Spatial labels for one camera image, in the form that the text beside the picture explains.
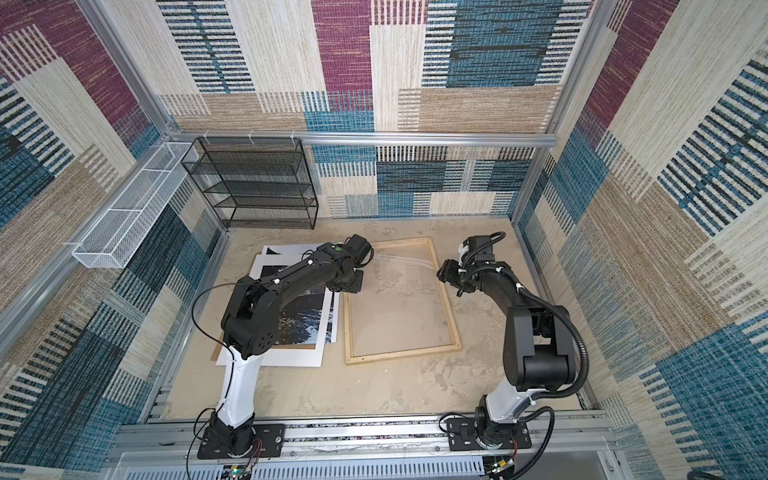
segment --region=black cable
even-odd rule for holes
[[[555,308],[554,305],[546,300],[540,299],[533,293],[528,292],[524,286],[521,286],[518,289],[518,292],[525,298],[533,301],[534,303],[537,303],[539,306],[544,308],[544,310],[559,319],[563,325],[565,325],[565,328],[568,329],[568,332],[574,338],[574,342],[576,342],[576,349],[578,350],[579,358],[578,376],[576,376],[576,380],[571,384],[571,386],[565,390],[558,390],[557,392],[536,392],[531,395],[531,400],[563,399],[567,396],[573,395],[574,393],[581,390],[581,387],[583,387],[587,382],[587,375],[589,375],[589,352],[587,352],[587,345],[584,343],[584,339],[581,338],[581,334],[576,329],[576,326],[571,322],[571,319],[569,319],[567,315],[563,315],[562,311]]]
[[[202,410],[200,411],[200,413],[198,413],[198,414],[197,414],[197,418],[194,420],[194,424],[192,425],[192,435],[194,435],[194,437],[192,438],[192,442],[190,442],[190,448],[188,448],[188,449],[187,449],[187,460],[186,460],[186,465],[187,465],[187,480],[192,480],[192,477],[191,477],[191,475],[190,475],[190,455],[192,455],[192,445],[194,445],[194,441],[195,441],[196,439],[200,439],[200,437],[199,437],[199,436],[197,436],[197,434],[198,434],[198,433],[200,433],[200,432],[202,432],[202,431],[203,431],[203,428],[205,428],[205,427],[201,428],[201,429],[200,429],[199,431],[197,431],[197,432],[195,431],[195,428],[197,427],[197,423],[200,421],[200,417],[201,417],[201,416],[203,416],[203,414],[204,414],[205,412],[207,412],[208,410],[216,410],[216,409],[214,409],[214,408],[212,408],[212,407],[206,407],[205,409],[202,409]]]
[[[473,251],[467,253],[466,255],[464,255],[460,259],[462,261],[461,262],[462,265],[464,266],[464,265],[466,265],[468,263],[471,263],[472,259],[475,258],[475,255],[477,255],[480,250],[484,250],[484,249],[490,247],[491,245],[493,245],[494,243],[498,243],[498,242],[502,241],[504,239],[504,237],[506,237],[506,236],[507,236],[507,234],[504,233],[504,232],[491,233],[490,241],[487,241],[487,242],[483,243],[482,245],[476,247]]]
[[[712,475],[711,473],[697,472],[696,470],[691,470],[690,472],[688,472],[687,480],[725,480],[725,478],[718,477],[717,475]]]
[[[517,480],[518,478],[525,475],[528,470],[530,470],[533,465],[538,462],[538,460],[541,458],[541,456],[544,454],[544,449],[547,448],[547,445],[549,444],[549,439],[552,437],[552,432],[554,431],[554,410],[552,407],[545,406],[541,407],[539,410],[536,410],[530,415],[520,417],[520,422],[530,422],[531,420],[535,419],[539,415],[541,415],[544,412],[549,413],[549,426],[547,427],[547,434],[544,435],[544,440],[541,441],[541,445],[538,446],[538,450],[536,450],[536,453],[533,455],[533,458],[531,458],[531,461],[526,463],[523,468],[520,469],[519,472],[515,472],[512,477],[510,477],[508,480]]]
[[[549,312],[555,318],[559,319],[563,323],[563,325],[565,325],[565,328],[568,329],[568,332],[573,337],[574,342],[576,342],[576,350],[578,350],[578,356],[579,356],[579,370],[578,370],[578,376],[576,377],[576,380],[571,384],[571,386],[569,386],[565,390],[558,390],[557,392],[536,392],[533,395],[531,395],[531,400],[563,399],[567,396],[571,396],[574,393],[578,392],[581,389],[581,387],[583,387],[584,384],[587,382],[587,375],[589,374],[589,353],[587,352],[587,345],[584,343],[584,339],[581,338],[581,334],[576,329],[576,326],[574,326],[574,324],[571,322],[571,319],[569,319],[568,316],[563,315],[563,313],[559,309],[555,308],[554,305],[552,305],[548,301],[543,300],[537,297],[536,295],[534,295],[533,293],[529,292],[527,288],[525,288],[520,284],[520,280],[518,280],[518,278],[509,268],[499,269],[498,266],[493,266],[493,265],[479,266],[478,268],[475,268],[472,271],[466,272],[464,275],[462,275],[459,278],[459,281],[463,282],[467,277],[475,275],[476,273],[482,272],[484,270],[494,270],[508,276],[509,279],[516,284],[518,288],[518,292],[522,296],[533,301],[534,303],[537,303],[544,310]]]
[[[362,265],[356,266],[355,268],[363,268],[365,265],[368,265],[369,263],[371,263],[371,260],[373,260],[373,247],[371,247],[371,254],[368,257],[368,261],[363,263]]]
[[[456,413],[456,412],[448,412],[448,413],[444,413],[444,414],[443,414],[443,415],[442,415],[442,416],[441,416],[441,417],[438,419],[438,421],[437,421],[437,428],[439,428],[441,432],[443,432],[443,433],[453,433],[453,434],[456,434],[456,435],[458,435],[460,432],[450,432],[449,430],[446,430],[446,429],[444,429],[444,428],[442,427],[442,423],[443,423],[443,421],[444,421],[445,419],[447,419],[448,417],[462,417],[463,419],[468,419],[468,418],[469,418],[468,416],[466,416],[466,415],[462,415],[461,413]]]
[[[210,292],[214,288],[219,288],[220,286],[227,286],[227,285],[246,285],[246,286],[249,286],[250,283],[238,283],[238,282],[219,283],[218,285],[214,285],[211,288],[207,288],[207,289],[203,290],[202,292],[200,292],[200,295],[198,295],[194,299],[194,301],[192,302],[192,323],[194,323],[194,325],[197,327],[198,330],[200,330],[200,332],[203,335],[205,335],[209,339],[211,339],[214,342],[216,342],[219,345],[221,345],[222,348],[225,348],[230,353],[230,355],[232,356],[232,368],[230,369],[230,381],[227,383],[227,391],[224,393],[224,398],[226,398],[230,394],[230,387],[232,386],[232,377],[235,374],[235,354],[232,353],[232,350],[230,350],[230,347],[226,343],[221,342],[217,338],[213,338],[212,336],[208,335],[205,330],[200,328],[200,325],[197,324],[197,320],[195,320],[195,318],[194,318],[194,306],[197,305],[197,301],[200,299],[200,297],[202,297],[206,293]],[[219,405],[219,408],[216,410],[216,413],[218,413],[219,410],[221,410],[221,407],[223,407],[223,406],[224,406],[224,403],[222,402],[221,405]]]

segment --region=wire rack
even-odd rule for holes
[[[225,227],[313,229],[318,203],[301,141],[198,138],[182,162]]]
[[[125,268],[186,177],[180,161],[192,161],[190,143],[167,142],[85,234],[72,256],[87,268]]]

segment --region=black wire mesh shelf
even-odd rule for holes
[[[301,141],[198,138],[184,168],[226,227],[313,229],[317,194]]]

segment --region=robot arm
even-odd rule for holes
[[[291,300],[322,282],[335,292],[359,292],[362,271],[356,268],[370,252],[370,243],[354,235],[343,245],[320,245],[305,260],[275,275],[258,280],[244,276],[221,319],[224,342],[243,359],[262,355],[277,341],[280,310]]]
[[[221,320],[230,352],[222,394],[203,434],[199,459],[248,455],[261,434],[270,434],[263,425],[259,434],[253,428],[253,394],[263,355],[277,341],[281,309],[322,282],[333,292],[358,293],[362,286],[358,269],[367,264],[363,261],[369,255],[372,258],[370,243],[354,235],[344,244],[321,245],[275,275],[258,280],[244,276],[237,282]]]
[[[536,399],[578,391],[589,368],[584,342],[568,311],[528,292],[507,263],[496,261],[493,244],[504,236],[499,232],[469,237],[459,249],[460,262],[446,260],[438,272],[442,282],[458,289],[458,296],[480,289],[507,317],[502,354],[505,377],[475,410],[478,443],[489,449],[499,448],[498,439],[515,435],[515,424]],[[536,345],[534,336],[549,338],[550,343]],[[579,345],[578,377],[574,340]],[[568,383],[571,387],[558,390]]]

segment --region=black bracket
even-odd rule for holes
[[[448,430],[448,445],[451,452],[466,452],[468,450],[484,450],[485,447],[478,441],[477,431],[475,430],[474,419],[454,418],[445,420],[445,429]],[[533,446],[531,443],[531,434],[524,422],[509,424],[509,431],[503,437],[501,450],[514,450],[515,442],[518,443],[518,449],[529,449]]]
[[[251,445],[256,445],[257,439],[261,440],[261,458],[279,457],[283,451],[283,436],[286,426],[282,423],[256,424],[251,427]],[[253,454],[249,449],[239,458],[248,459]],[[210,427],[205,429],[200,449],[197,450],[197,458],[200,460],[218,460],[219,458],[233,458],[222,442],[215,435],[211,435]]]

